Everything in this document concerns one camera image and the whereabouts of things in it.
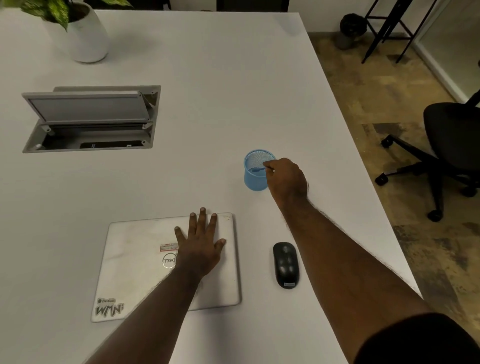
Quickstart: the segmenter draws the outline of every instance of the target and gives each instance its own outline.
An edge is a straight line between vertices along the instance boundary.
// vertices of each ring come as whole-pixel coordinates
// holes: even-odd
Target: hairy forearm
[[[430,311],[401,278],[307,199],[290,201],[280,210],[349,362],[369,336],[406,317]]]
[[[199,282],[173,269],[86,364],[167,364]]]

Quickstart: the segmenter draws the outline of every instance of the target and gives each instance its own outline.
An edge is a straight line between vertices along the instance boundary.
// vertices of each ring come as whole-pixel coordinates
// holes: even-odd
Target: white plant pot
[[[108,35],[100,19],[90,5],[84,18],[68,24],[67,31],[58,23],[43,21],[53,43],[78,62],[93,63],[105,58],[108,53]]]

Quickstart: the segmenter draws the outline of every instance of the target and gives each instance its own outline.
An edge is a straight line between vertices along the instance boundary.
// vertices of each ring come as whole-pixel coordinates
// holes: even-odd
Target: stained floor
[[[372,181],[416,162],[398,146],[382,148],[387,134],[430,151],[423,110],[453,99],[413,49],[395,64],[405,43],[386,42],[361,64],[371,39],[345,51],[329,37],[311,35],[311,40]],[[425,300],[480,342],[480,194],[466,198],[460,187],[445,181],[444,219],[434,223],[426,217],[434,205],[424,175],[375,185]]]

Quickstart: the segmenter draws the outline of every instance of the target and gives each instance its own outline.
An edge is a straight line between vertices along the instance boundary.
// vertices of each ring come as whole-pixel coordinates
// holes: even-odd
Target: desk power outlet box
[[[151,148],[160,88],[55,87],[23,93],[39,117],[23,152]]]

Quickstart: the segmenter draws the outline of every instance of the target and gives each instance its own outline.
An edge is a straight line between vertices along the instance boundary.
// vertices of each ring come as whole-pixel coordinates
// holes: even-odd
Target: computer mouse
[[[291,290],[300,278],[297,251],[290,243],[276,243],[273,246],[275,276],[280,287]]]

